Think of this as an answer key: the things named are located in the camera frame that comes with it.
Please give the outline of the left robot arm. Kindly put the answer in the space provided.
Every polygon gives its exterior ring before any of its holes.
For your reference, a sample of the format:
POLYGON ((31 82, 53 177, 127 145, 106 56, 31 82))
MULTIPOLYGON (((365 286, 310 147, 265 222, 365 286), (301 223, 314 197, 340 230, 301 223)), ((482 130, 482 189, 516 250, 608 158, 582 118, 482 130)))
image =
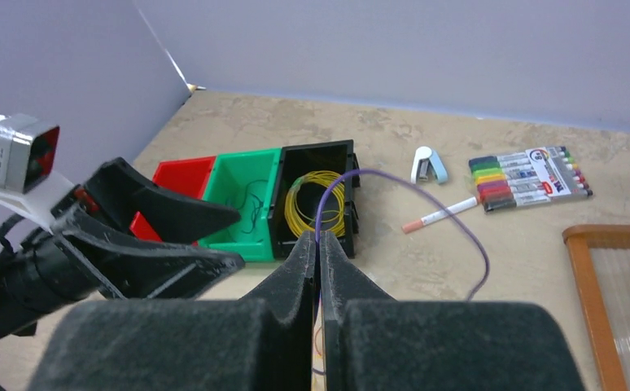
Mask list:
POLYGON ((47 210, 52 230, 37 228, 19 249, 2 242, 0 340, 33 336, 41 318, 92 292, 194 299, 244 266, 195 243, 237 222, 237 209, 160 187, 121 158, 67 185, 47 210))

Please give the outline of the wooden rack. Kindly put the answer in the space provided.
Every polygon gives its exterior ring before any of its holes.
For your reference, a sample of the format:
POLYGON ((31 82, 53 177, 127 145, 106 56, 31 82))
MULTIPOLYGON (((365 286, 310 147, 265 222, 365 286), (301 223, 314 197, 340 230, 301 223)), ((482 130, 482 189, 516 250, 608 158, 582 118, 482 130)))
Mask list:
POLYGON ((580 214, 562 242, 599 387, 630 390, 630 221, 580 214))

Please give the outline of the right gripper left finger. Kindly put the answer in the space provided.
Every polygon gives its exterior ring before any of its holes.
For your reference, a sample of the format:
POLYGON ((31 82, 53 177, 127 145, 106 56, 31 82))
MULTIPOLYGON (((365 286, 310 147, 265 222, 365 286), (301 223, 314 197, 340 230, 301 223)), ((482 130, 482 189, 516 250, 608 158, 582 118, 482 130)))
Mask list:
POLYGON ((31 390, 308 390, 317 243, 233 301, 87 301, 62 319, 31 390))

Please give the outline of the green plastic bin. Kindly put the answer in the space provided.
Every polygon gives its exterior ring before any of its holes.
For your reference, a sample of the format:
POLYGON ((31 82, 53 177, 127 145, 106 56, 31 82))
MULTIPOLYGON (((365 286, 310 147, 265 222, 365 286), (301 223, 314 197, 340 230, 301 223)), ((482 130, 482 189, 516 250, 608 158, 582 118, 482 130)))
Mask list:
POLYGON ((217 156, 203 200, 237 209, 239 220, 199 245, 238 253, 247 262, 274 260, 268 214, 281 153, 271 148, 217 156))

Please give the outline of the loose white marker pen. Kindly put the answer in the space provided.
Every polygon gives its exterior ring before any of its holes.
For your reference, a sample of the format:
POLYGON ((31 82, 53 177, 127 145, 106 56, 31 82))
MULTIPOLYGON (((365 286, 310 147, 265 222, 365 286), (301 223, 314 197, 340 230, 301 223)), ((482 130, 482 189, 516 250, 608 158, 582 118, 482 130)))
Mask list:
POLYGON ((435 222, 441 221, 447 218, 450 214, 457 214, 464 212, 468 209, 472 209, 479 204, 479 201, 476 197, 471 197, 469 199, 463 200, 451 206, 448 206, 444 209, 439 209, 434 213, 430 213, 424 217, 421 217, 417 220, 409 222, 401 227, 401 230, 405 234, 412 233, 414 231, 418 231, 425 226, 433 224, 435 222))

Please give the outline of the marker pen pack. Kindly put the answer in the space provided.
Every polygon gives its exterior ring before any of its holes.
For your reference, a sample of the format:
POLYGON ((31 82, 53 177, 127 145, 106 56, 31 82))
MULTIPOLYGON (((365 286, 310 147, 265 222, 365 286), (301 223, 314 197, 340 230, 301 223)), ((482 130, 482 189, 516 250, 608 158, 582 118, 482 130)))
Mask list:
POLYGON ((485 213, 587 200, 593 191, 564 146, 547 146, 468 160, 485 213))

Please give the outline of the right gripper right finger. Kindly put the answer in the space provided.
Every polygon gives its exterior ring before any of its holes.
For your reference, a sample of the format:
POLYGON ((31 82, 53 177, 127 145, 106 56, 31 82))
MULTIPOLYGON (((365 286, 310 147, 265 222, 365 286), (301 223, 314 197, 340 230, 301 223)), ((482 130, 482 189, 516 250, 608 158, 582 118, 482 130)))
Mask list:
POLYGON ((398 301, 319 239, 329 390, 581 390, 561 328, 511 301, 398 301))

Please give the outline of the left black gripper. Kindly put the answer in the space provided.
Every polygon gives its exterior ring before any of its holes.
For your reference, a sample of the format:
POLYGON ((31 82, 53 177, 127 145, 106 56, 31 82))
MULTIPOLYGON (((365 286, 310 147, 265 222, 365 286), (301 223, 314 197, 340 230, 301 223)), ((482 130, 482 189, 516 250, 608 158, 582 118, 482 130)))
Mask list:
POLYGON ((108 226, 72 207, 63 244, 38 227, 16 249, 7 234, 24 218, 2 223, 3 324, 35 323, 98 290, 114 299, 195 299, 245 266, 237 253, 189 245, 236 223, 237 209, 160 187, 121 157, 83 188, 108 226), (125 234, 137 213, 167 243, 125 234))

